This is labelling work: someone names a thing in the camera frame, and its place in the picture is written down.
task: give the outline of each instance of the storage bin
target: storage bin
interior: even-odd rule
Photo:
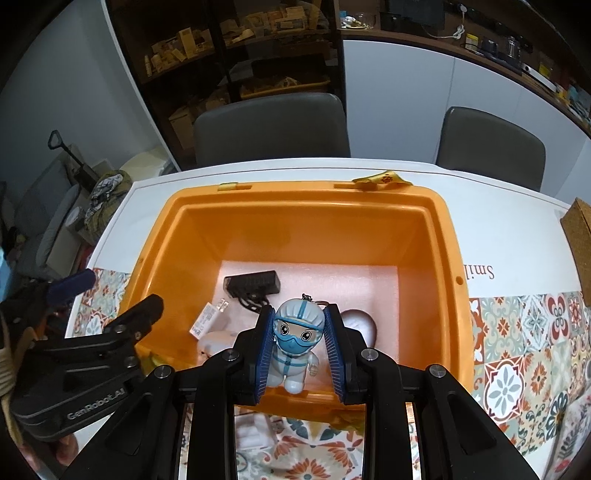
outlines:
[[[396,267],[397,302],[394,296],[377,299],[392,312],[391,319],[376,319],[378,337],[388,322],[391,327],[397,321],[397,338],[391,335],[397,351],[390,355],[420,369],[442,364],[470,390],[473,340],[463,263],[447,206],[434,191],[287,181],[177,192],[152,228],[121,306],[124,312],[151,293],[164,299],[162,318],[137,344],[141,356],[153,355],[175,369],[196,365],[197,341],[189,329],[204,305],[217,301],[213,295],[224,262],[278,265],[278,270],[286,264]],[[318,298],[305,286],[297,296],[301,293],[339,303]],[[277,309],[279,303],[269,299]],[[388,344],[389,338],[380,341]],[[259,408],[333,424],[353,422],[363,408],[341,405],[322,359],[320,369],[318,378],[308,375],[299,395],[268,388]]]

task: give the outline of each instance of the metal screw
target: metal screw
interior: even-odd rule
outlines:
[[[378,355],[378,351],[374,350],[373,348],[366,348],[364,350],[361,350],[361,356],[369,362],[377,359]]]
[[[429,372],[434,377],[443,378],[445,377],[447,370],[445,370],[445,367],[443,367],[442,365],[434,364],[429,367]]]
[[[126,356],[125,359],[123,360],[123,364],[125,365],[125,368],[133,368],[135,366],[138,365],[138,359],[137,357],[134,356]]]
[[[154,369],[154,375],[157,378],[166,378],[173,372],[169,365],[160,365]]]
[[[228,350],[224,350],[224,352],[222,353],[222,358],[228,362],[234,361],[239,356],[240,356],[240,352],[238,352],[238,350],[234,350],[233,348],[229,348]]]

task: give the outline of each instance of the tile pattern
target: tile pattern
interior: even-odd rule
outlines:
[[[94,271],[98,280],[82,298],[75,336],[100,333],[116,317],[131,276],[99,268]],[[580,292],[565,292],[470,299],[470,310],[472,396],[523,455],[558,436],[547,474],[554,480],[591,430],[591,309],[584,307]],[[293,422],[286,425],[291,428]],[[304,422],[297,430],[312,435],[318,425]],[[409,429],[414,439],[414,473],[420,478],[416,430],[410,416]],[[285,444],[293,452],[279,455],[289,459],[277,465],[282,478],[359,480],[363,441],[352,432],[335,430],[328,442],[331,445],[321,445],[319,435],[318,444],[298,439],[295,431],[279,439],[278,445]],[[276,460],[274,452],[242,452],[237,458],[244,467],[239,478],[270,478]]]
[[[82,295],[74,321],[73,336],[96,335],[111,320],[117,317],[119,305],[125,294],[131,274],[93,268],[95,286]]]
[[[470,299],[470,310],[473,398],[522,455],[562,439],[569,405],[591,387],[591,309],[581,293]]]

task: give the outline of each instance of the white table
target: white table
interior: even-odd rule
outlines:
[[[395,170],[446,201],[465,264],[470,297],[580,291],[559,219],[568,205],[501,181],[426,163],[350,158],[265,160],[201,168],[134,183],[101,237],[89,267],[130,273],[167,199],[188,187],[227,182],[351,180]],[[74,304],[77,311],[80,299]],[[72,334],[75,313],[67,335]],[[526,455],[543,475],[556,437]]]

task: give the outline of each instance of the figurine keychain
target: figurine keychain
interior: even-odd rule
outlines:
[[[312,349],[324,333],[324,311],[308,295],[284,302],[273,322],[275,345],[267,387],[279,387],[292,394],[304,388],[306,369],[315,377],[318,373],[318,357]]]

